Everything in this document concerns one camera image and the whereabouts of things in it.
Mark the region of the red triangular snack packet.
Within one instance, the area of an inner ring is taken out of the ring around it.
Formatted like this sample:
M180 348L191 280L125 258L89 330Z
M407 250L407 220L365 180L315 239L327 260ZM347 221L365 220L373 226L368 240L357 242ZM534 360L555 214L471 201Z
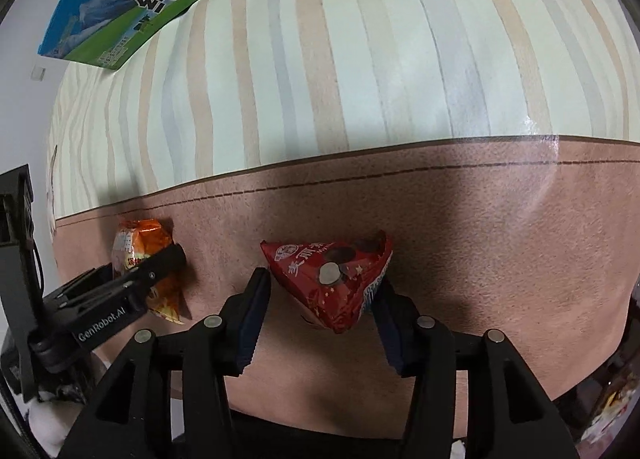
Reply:
M384 231L357 241L267 242L262 254L279 285L313 323L341 335L370 309L393 256Z

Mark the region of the striped white quilt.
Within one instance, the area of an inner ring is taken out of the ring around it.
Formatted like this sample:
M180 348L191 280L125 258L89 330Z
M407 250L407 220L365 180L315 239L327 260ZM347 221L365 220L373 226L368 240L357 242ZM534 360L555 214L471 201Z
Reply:
M51 220L322 154L639 137L622 0L198 0L117 70L65 61Z

